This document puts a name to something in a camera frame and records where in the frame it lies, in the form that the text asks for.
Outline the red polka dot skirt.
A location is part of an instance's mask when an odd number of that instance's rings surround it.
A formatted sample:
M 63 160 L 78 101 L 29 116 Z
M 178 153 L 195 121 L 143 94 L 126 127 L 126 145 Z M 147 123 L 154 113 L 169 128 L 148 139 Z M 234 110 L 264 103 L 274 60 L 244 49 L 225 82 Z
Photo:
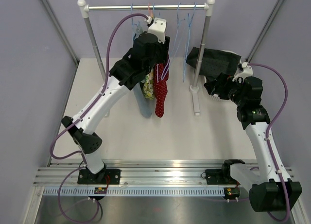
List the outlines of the red polka dot skirt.
M 159 63 L 154 67 L 154 93 L 156 98 L 155 115 L 159 118 L 164 115 L 164 103 L 168 93 L 167 81 L 169 79 L 169 70 L 164 80 L 161 80 L 161 73 L 164 65 Z

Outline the dark green dotted skirt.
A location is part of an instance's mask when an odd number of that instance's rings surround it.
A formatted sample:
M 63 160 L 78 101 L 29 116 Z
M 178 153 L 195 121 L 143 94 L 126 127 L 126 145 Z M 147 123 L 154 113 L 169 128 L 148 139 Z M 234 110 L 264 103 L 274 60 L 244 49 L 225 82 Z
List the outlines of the dark green dotted skirt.
M 213 81 L 221 73 L 233 76 L 240 60 L 241 56 L 236 53 L 205 48 L 199 76 L 204 76 L 209 81 Z

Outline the lemon print skirt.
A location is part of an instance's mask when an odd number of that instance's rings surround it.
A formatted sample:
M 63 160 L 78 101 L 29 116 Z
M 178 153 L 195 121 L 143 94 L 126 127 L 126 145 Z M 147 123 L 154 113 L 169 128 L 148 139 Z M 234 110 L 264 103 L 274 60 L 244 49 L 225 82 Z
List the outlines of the lemon print skirt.
M 154 70 L 151 71 L 145 76 L 145 79 L 142 81 L 142 93 L 143 96 L 148 100 L 153 100 L 155 98 L 154 93 Z

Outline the light blue denim skirt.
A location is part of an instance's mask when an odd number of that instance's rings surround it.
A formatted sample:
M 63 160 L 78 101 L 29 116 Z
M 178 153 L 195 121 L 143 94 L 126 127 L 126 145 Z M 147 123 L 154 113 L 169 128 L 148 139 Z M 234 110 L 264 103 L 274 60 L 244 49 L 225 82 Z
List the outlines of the light blue denim skirt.
M 135 28 L 133 28 L 133 40 L 135 40 L 141 33 L 143 33 L 143 29 L 140 25 L 135 25 Z M 133 92 L 136 98 L 136 101 L 138 103 L 138 107 L 140 110 L 141 115 L 144 118 L 150 118 L 152 115 L 152 111 L 147 103 L 147 100 L 145 99 L 143 92 L 140 87 L 140 83 L 137 83 L 134 88 Z

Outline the pink wire hanger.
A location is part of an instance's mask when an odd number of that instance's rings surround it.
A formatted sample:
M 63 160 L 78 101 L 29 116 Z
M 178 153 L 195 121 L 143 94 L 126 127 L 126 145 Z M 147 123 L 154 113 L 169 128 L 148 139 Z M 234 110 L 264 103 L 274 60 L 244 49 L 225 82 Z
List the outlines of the pink wire hanger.
M 148 4 L 148 14 L 151 17 L 151 19 L 154 19 L 154 6 L 151 6 L 150 4 Z

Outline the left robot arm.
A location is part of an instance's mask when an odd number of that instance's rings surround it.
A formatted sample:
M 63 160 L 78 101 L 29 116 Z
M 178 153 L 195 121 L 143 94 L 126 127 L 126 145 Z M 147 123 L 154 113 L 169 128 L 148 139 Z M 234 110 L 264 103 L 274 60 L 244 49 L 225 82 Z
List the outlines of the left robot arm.
M 155 34 L 143 32 L 134 40 L 132 48 L 109 71 L 107 84 L 74 117 L 64 116 L 62 124 L 78 145 L 85 158 L 83 170 L 89 179 L 99 184 L 105 179 L 106 165 L 99 148 L 102 139 L 95 133 L 97 126 L 111 107 L 136 84 L 144 80 L 151 69 L 168 60 L 170 37 L 158 39 Z

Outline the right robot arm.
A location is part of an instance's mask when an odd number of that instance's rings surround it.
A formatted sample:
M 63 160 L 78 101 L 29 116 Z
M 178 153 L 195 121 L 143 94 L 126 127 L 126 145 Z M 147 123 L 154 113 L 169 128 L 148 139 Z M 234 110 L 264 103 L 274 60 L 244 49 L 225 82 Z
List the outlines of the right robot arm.
M 241 160 L 226 160 L 221 179 L 225 183 L 235 180 L 244 187 L 255 212 L 290 212 L 302 187 L 291 179 L 278 154 L 268 112 L 261 105 L 262 80 L 254 76 L 235 80 L 221 73 L 204 87 L 210 96 L 230 100 L 237 106 L 237 118 L 251 141 L 259 167 L 256 175 Z

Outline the metal clothes rack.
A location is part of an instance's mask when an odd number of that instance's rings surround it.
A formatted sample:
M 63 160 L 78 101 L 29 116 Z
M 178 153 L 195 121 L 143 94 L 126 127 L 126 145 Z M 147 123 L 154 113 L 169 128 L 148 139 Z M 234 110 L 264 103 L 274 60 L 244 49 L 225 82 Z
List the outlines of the metal clothes rack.
M 78 0 L 77 4 L 79 6 L 79 9 L 81 11 L 82 17 L 85 21 L 87 32 L 89 35 L 89 38 L 92 43 L 92 47 L 94 49 L 95 58 L 98 62 L 99 70 L 101 73 L 101 76 L 103 79 L 107 77 L 106 69 L 107 67 L 104 66 L 99 49 L 98 44 L 95 39 L 95 35 L 91 26 L 91 22 L 89 19 L 89 12 L 90 11 L 126 11 L 129 10 L 131 12 L 133 11 L 143 11 L 148 10 L 148 5 L 130 5 L 130 6 L 90 6 L 86 3 L 85 0 Z M 199 47 L 199 54 L 196 60 L 196 66 L 195 66 L 195 74 L 194 79 L 192 83 L 190 84 L 189 91 L 192 96 L 192 103 L 193 103 L 193 111 L 195 116 L 200 116 L 200 105 L 199 105 L 199 86 L 198 86 L 198 79 L 199 79 L 199 71 L 201 68 L 201 62 L 204 54 L 204 49 L 207 42 L 207 32 L 209 29 L 209 23 L 213 12 L 213 7 L 215 4 L 215 0 L 207 0 L 204 4 L 196 4 L 196 10 L 204 10 L 205 13 L 205 20 L 204 20 L 204 26 L 202 31 L 202 39 Z M 156 10 L 177 10 L 178 5 L 155 5 L 152 4 L 151 6 L 154 6 L 155 11 Z M 193 10 L 194 4 L 181 4 L 179 10 Z

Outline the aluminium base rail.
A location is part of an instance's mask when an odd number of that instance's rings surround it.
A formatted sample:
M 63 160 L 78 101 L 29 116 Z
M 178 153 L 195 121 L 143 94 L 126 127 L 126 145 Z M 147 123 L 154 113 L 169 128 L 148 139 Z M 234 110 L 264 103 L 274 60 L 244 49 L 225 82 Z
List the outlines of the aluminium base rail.
M 34 186 L 44 195 L 124 197 L 229 197 L 237 199 L 242 185 L 225 181 L 219 163 L 109 162 L 101 182 L 92 182 L 79 163 L 53 163 L 37 170 Z

